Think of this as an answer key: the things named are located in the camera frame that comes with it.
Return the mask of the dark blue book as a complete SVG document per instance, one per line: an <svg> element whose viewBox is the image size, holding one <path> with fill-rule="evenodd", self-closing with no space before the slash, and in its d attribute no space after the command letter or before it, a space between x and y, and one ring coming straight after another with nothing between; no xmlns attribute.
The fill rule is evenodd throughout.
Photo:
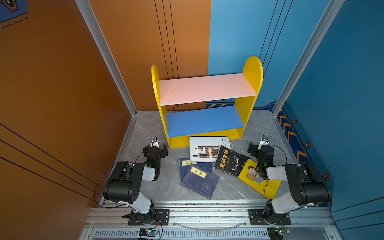
<svg viewBox="0 0 384 240"><path fill-rule="evenodd" d="M181 181L184 179L190 165L196 165L199 168L212 173L212 163L211 162L191 162L189 158L181 158L180 159L180 173L181 173Z"/></svg>

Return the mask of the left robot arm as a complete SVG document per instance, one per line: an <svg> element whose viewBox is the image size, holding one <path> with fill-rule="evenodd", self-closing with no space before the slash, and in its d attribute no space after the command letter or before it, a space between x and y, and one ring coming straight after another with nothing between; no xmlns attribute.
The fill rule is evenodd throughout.
<svg viewBox="0 0 384 240"><path fill-rule="evenodd" d="M161 173L161 159L168 155L167 145L146 146L144 163L118 162L104 187L103 197L114 203L129 207L132 212L126 218L133 218L145 225L157 220L154 202L141 193L143 181L157 181Z"/></svg>

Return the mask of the white book with dark bars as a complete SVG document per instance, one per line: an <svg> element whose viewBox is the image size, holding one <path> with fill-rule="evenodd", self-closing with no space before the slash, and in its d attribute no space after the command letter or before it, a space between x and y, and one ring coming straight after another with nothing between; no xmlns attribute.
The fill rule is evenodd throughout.
<svg viewBox="0 0 384 240"><path fill-rule="evenodd" d="M190 137L190 160L215 162L221 146L231 149L229 137Z"/></svg>

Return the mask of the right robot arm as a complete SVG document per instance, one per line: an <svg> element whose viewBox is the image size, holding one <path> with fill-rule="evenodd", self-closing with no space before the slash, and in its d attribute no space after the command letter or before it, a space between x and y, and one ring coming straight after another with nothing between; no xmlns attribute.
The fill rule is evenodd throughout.
<svg viewBox="0 0 384 240"><path fill-rule="evenodd" d="M289 192L268 200L263 210L250 210L251 224L278 225L290 224L289 214L309 204L324 204L332 201L332 193L313 164L274 165L273 146L266 141L259 145L250 143L248 153L256 157L256 170L259 176L271 183L286 181Z"/></svg>

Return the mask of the purple blue book yellow label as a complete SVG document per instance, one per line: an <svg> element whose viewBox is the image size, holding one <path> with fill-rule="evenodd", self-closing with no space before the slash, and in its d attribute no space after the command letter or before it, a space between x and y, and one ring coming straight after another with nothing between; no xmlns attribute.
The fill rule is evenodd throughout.
<svg viewBox="0 0 384 240"><path fill-rule="evenodd" d="M218 175L192 164L189 166L181 185L211 200L218 181Z"/></svg>

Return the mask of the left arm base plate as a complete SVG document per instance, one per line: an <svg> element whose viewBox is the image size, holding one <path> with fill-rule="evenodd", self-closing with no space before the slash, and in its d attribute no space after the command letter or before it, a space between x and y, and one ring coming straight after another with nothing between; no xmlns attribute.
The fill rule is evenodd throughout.
<svg viewBox="0 0 384 240"><path fill-rule="evenodd" d="M161 226L167 226L170 220L169 209L155 209L152 213L138 214L132 213L128 220L129 226L154 226L159 224Z"/></svg>

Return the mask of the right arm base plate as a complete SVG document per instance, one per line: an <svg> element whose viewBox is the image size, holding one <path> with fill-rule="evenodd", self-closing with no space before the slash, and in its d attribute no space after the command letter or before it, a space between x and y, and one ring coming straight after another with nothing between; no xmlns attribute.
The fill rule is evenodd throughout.
<svg viewBox="0 0 384 240"><path fill-rule="evenodd" d="M267 212L264 209L249 209L248 214L252 226L280 226L281 224L284 226L290 226L292 224L288 214L276 214L273 210Z"/></svg>

